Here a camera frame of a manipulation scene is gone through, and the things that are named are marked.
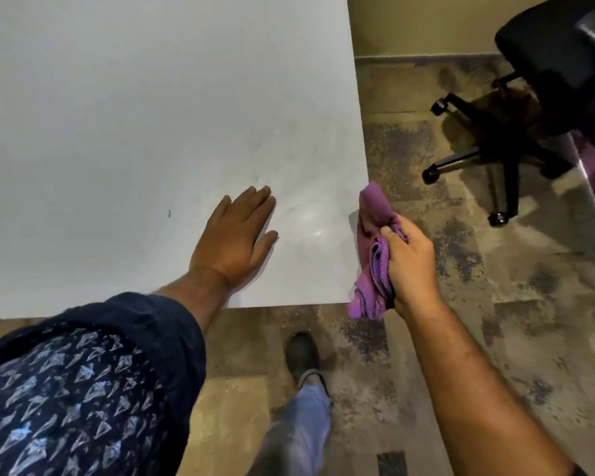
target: office chair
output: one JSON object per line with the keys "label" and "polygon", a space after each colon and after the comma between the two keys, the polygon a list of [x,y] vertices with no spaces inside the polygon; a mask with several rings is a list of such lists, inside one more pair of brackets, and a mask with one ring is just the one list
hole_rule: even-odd
{"label": "office chair", "polygon": [[[546,135],[579,129],[595,145],[595,0],[549,0],[516,15],[496,33],[496,45],[515,69],[494,80],[492,88],[525,79],[542,111],[538,122]],[[432,164],[423,171],[435,183],[440,169],[481,157],[499,159],[504,173],[506,210],[492,213],[489,223],[502,226],[518,214],[519,164],[524,155],[536,159],[540,174],[555,179],[573,167],[527,134],[529,128],[503,122],[458,95],[449,93],[431,107],[439,116],[452,105],[487,134],[479,146]]]}

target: shoe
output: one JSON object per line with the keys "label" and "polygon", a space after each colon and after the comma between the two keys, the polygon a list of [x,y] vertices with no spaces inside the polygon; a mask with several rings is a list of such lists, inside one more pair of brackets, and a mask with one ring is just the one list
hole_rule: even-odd
{"label": "shoe", "polygon": [[304,385],[304,381],[308,376],[317,374],[320,376],[326,394],[329,395],[324,376],[320,372],[320,354],[313,336],[308,332],[294,334],[287,344],[284,355],[287,367],[297,384],[298,390],[302,389],[302,385]]}

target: jeans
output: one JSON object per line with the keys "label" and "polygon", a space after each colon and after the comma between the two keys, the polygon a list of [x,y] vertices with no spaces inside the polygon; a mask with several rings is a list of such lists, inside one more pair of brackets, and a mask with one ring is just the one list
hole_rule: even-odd
{"label": "jeans", "polygon": [[315,476],[331,429],[330,407],[321,384],[305,384],[269,424],[247,476]]}

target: stained floor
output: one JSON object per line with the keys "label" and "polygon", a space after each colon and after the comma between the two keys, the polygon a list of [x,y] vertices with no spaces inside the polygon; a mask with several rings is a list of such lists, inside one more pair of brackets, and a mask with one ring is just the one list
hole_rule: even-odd
{"label": "stained floor", "polygon": [[[454,115],[432,115],[446,92],[529,118],[534,105],[520,85],[509,99],[488,95],[492,79],[508,72],[492,59],[358,66],[369,177],[435,241],[445,298],[595,476],[595,208],[584,178],[574,169],[550,182],[537,167],[521,167],[520,215],[500,229],[486,221],[498,183],[493,164],[450,172],[433,186],[420,178],[479,135]],[[564,141],[552,143],[572,156]],[[28,323],[0,321],[0,335]],[[283,345],[300,329],[318,340],[333,394],[323,474],[451,474],[403,321],[389,313],[381,324],[353,322],[333,304],[222,312],[207,337],[208,377],[180,475],[246,472],[270,418],[294,394]]]}

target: purple object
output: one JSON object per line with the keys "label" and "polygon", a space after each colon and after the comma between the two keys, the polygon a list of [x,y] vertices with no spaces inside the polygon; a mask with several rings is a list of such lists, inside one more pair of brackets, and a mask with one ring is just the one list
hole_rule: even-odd
{"label": "purple object", "polygon": [[359,192],[357,250],[362,273],[355,283],[355,297],[348,304],[352,319],[380,320],[395,306],[395,290],[388,276],[388,242],[379,232],[386,225],[405,241],[397,214],[379,185],[371,182]]}

